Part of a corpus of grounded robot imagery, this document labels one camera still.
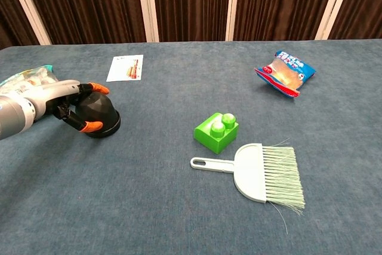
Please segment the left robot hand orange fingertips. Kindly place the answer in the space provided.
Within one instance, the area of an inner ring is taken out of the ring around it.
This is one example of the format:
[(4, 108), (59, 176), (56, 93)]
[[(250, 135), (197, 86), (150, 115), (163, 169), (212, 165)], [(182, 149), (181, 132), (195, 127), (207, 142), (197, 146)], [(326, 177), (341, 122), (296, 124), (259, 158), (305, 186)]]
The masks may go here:
[(54, 115), (57, 119), (82, 133), (92, 133), (104, 127), (102, 121), (86, 121), (70, 110), (73, 101), (85, 93), (98, 92), (109, 94), (109, 89), (101, 84), (88, 82), (81, 84), (77, 80), (64, 80), (32, 88), (25, 95), (35, 110), (34, 120), (44, 115)]

